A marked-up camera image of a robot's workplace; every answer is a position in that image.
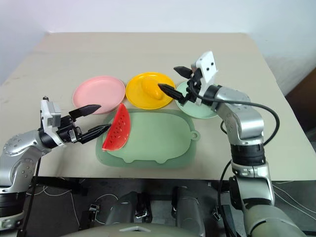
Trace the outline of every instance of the table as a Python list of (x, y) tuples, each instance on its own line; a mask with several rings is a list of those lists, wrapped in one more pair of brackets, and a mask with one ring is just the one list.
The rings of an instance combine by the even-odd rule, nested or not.
[[(58, 33), (43, 41), (0, 88), (0, 146), (11, 136), (40, 126), (40, 99), (46, 95), (59, 104), (62, 115), (74, 109), (72, 93), (88, 78), (112, 75), (125, 83), (148, 71), (169, 75), (176, 85), (185, 79), (174, 66), (189, 67), (212, 50), (218, 73), (216, 83), (249, 95), (255, 103), (273, 108), (281, 126), (265, 147), (273, 180), (316, 179), (316, 155), (255, 43), (246, 34), (180, 33)], [(125, 99), (128, 108), (133, 106)], [(173, 101), (166, 109), (178, 109)], [(260, 111), (265, 137), (273, 131), (271, 115)], [(80, 118), (83, 131), (102, 123), (106, 115)], [(195, 161), (186, 168), (135, 169), (102, 165), (95, 142), (56, 148), (42, 158), (40, 176), (99, 178), (219, 179), (229, 159), (230, 144), (220, 130), (221, 119), (193, 119), (201, 139)]]

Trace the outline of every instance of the yellow plate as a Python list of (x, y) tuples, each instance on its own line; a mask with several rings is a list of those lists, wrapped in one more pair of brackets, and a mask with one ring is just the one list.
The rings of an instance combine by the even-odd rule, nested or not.
[(140, 109), (155, 110), (164, 107), (172, 101), (172, 98), (160, 90), (158, 83), (165, 83), (175, 88), (174, 82), (164, 74), (142, 73), (129, 81), (126, 86), (126, 97), (132, 105)]

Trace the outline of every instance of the black cable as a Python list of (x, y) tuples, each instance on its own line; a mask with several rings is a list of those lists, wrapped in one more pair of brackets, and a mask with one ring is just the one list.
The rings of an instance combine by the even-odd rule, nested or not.
[(222, 130), (222, 132), (224, 132), (225, 134), (227, 134), (226, 130), (223, 128), (223, 125), (224, 125), (224, 121), (221, 122), (221, 130)]
[(222, 192), (222, 186), (223, 186), (223, 182), (224, 182), (224, 176), (225, 176), (225, 173), (226, 173), (226, 171), (227, 171), (227, 169), (228, 169), (230, 164), (231, 164), (231, 160), (226, 164), (226, 166), (225, 166), (225, 168), (223, 170), (221, 179), (219, 181), (218, 190), (217, 190), (217, 200), (218, 200), (219, 211), (220, 211), (220, 213), (221, 213), (221, 215), (223, 217), (224, 225), (227, 227), (228, 232), (231, 235), (231, 237), (236, 237), (236, 235), (232, 231), (232, 228), (229, 226), (229, 224), (227, 222), (226, 215), (225, 215), (224, 209), (222, 207), (222, 202), (221, 202), (221, 192)]
[(34, 176), (34, 183), (33, 183), (33, 188), (32, 188), (32, 195), (31, 195), (31, 199), (30, 199), (30, 203), (29, 203), (29, 207), (28, 207), (28, 211), (26, 213), (26, 217), (24, 219), (24, 224), (23, 224), (23, 228), (20, 230), (19, 232), (19, 236), (25, 236), (26, 234), (26, 227), (28, 225), (28, 221), (31, 215), (31, 209), (32, 209), (32, 205), (33, 205), (33, 199), (34, 199), (34, 194), (35, 194), (35, 189), (36, 189), (36, 184), (38, 181), (38, 176), (39, 176), (39, 171), (40, 171), (40, 158), (38, 160), (38, 165), (36, 168), (36, 172), (35, 172), (35, 176)]
[(206, 97), (200, 96), (196, 92), (196, 90), (194, 89), (194, 82), (193, 81), (191, 81), (189, 83), (189, 87), (190, 87), (190, 91), (193, 93), (194, 96), (196, 96), (197, 98), (199, 98), (201, 100), (207, 101), (207, 102), (250, 105), (250, 106), (258, 107), (258, 108), (261, 108), (261, 109), (264, 109), (264, 110), (270, 112), (273, 115), (273, 117), (275, 118), (275, 120), (276, 120), (276, 127), (275, 127), (273, 133), (271, 134), (271, 136), (263, 143), (263, 145), (268, 144), (275, 137), (275, 135), (277, 134), (278, 129), (280, 128), (280, 119), (279, 119), (277, 113), (273, 109), (270, 109), (269, 107), (267, 107), (265, 105), (256, 104), (256, 103), (252, 103), (252, 102), (245, 102), (245, 101), (218, 100), (218, 99), (206, 98)]

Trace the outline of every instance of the green plate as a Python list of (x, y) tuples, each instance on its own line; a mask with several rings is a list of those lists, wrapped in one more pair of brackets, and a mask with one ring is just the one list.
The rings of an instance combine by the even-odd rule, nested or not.
[[(126, 145), (114, 152), (101, 147), (106, 137), (97, 139), (98, 160), (109, 166), (137, 168), (180, 168), (195, 157), (199, 133), (192, 120), (176, 110), (144, 111), (130, 109), (131, 133)], [(115, 115), (108, 115), (110, 123)]]
[[(180, 91), (183, 96), (186, 96), (187, 94), (187, 89), (188, 85), (185, 82), (181, 83), (178, 87), (177, 87), (177, 91)], [(209, 119), (212, 118), (214, 116), (217, 116), (217, 114), (211, 110), (210, 106), (201, 104), (200, 106), (197, 106), (196, 104), (192, 103), (191, 101), (188, 101), (184, 106), (180, 105), (180, 103), (175, 100), (177, 106), (180, 108), (180, 110), (182, 110), (183, 112), (185, 112), (186, 114), (194, 117), (194, 118), (198, 118), (198, 119)]]

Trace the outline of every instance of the floor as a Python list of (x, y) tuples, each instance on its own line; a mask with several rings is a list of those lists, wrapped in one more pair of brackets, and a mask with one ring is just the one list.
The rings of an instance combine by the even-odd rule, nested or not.
[[(82, 183), (88, 188), (88, 195), (73, 195), (76, 212), (80, 218), (81, 212), (87, 210), (96, 198), (103, 194), (115, 194), (118, 197), (130, 192), (149, 192), (153, 195), (170, 195), (174, 186), (187, 186), (192, 190), (200, 203), (204, 218), (207, 237), (224, 237), (222, 221), (215, 221), (211, 212), (217, 203), (216, 191), (208, 186), (203, 180), (155, 180), (155, 179), (86, 179)], [(298, 202), (309, 209), (316, 210), (316, 181), (295, 181), (290, 183), (277, 184), (276, 186), (290, 193)], [(50, 194), (61, 194), (65, 190), (47, 188)], [(276, 190), (287, 201), (291, 201), (284, 193)], [(101, 212), (98, 220), (104, 222), (109, 214), (115, 198), (107, 196), (100, 199)], [(222, 194), (222, 203), (229, 204), (229, 193)], [(316, 231), (316, 221), (309, 216), (294, 209), (276, 197), (276, 206), (282, 209), (301, 230)], [(169, 201), (153, 201), (153, 223), (175, 225), (175, 220), (171, 217), (171, 203)], [(236, 230), (245, 237), (243, 228), (242, 212), (232, 207)], [(74, 215), (72, 198), (70, 193), (62, 196), (50, 197), (41, 193), (34, 198), (32, 213), (28, 225), (29, 237), (57, 237), (78, 230), (78, 224)]]

